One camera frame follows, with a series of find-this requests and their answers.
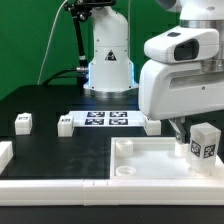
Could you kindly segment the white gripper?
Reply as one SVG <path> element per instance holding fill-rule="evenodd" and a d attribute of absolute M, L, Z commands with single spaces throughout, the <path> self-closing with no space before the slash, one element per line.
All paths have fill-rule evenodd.
<path fill-rule="evenodd" d="M 202 66 L 218 51 L 215 29 L 175 27 L 144 45 L 149 60 L 140 74 L 139 109 L 151 120 L 171 118 L 179 144 L 186 141 L 182 116 L 224 109 L 224 72 Z"/>

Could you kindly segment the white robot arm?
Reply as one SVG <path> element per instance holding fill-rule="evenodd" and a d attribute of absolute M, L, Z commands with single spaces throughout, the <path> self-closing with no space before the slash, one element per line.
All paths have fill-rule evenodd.
<path fill-rule="evenodd" d="M 151 120 L 224 109 L 224 0 L 155 0 L 180 14 L 179 25 L 147 40 L 139 109 Z M 109 7 L 93 10 L 94 57 L 88 93 L 117 95 L 134 86 L 127 22 Z"/>

